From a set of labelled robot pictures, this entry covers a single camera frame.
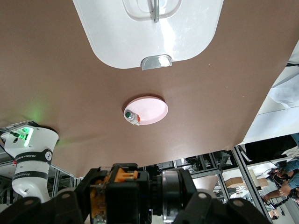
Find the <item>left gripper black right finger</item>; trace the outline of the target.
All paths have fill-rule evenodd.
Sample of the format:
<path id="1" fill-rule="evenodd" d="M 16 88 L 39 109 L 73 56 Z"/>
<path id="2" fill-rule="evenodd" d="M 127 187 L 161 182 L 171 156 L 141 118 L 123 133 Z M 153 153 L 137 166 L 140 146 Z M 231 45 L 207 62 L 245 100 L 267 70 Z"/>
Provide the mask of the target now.
<path id="1" fill-rule="evenodd" d="M 183 208 L 175 218 L 176 224 L 269 224 L 270 221 L 249 201 L 242 198 L 221 203 L 214 193 L 200 189 L 187 170 L 179 169 L 183 187 Z"/>

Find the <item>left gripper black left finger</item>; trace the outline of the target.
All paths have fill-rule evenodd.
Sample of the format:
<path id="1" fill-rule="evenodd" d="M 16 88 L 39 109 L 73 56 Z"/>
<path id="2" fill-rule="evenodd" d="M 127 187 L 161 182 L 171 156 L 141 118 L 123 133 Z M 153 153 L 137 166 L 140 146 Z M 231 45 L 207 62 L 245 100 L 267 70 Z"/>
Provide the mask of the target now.
<path id="1" fill-rule="evenodd" d="M 106 224 L 104 186 L 109 171 L 91 169 L 74 190 L 59 193 L 42 203 L 36 196 L 25 197 L 14 203 L 15 224 Z"/>

